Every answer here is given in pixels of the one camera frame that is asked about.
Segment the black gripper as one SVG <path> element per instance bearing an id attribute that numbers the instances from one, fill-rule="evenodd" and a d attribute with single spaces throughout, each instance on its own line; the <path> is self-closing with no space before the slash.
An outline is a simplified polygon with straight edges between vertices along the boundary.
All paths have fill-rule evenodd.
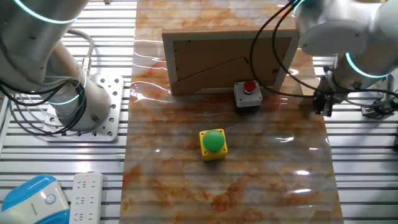
<path id="1" fill-rule="evenodd" d="M 344 100 L 343 95 L 337 93 L 332 95 L 330 92 L 333 92 L 333 90 L 321 90 L 320 87 L 314 91 L 313 111 L 315 114 L 331 117 L 333 106 L 340 104 Z"/>

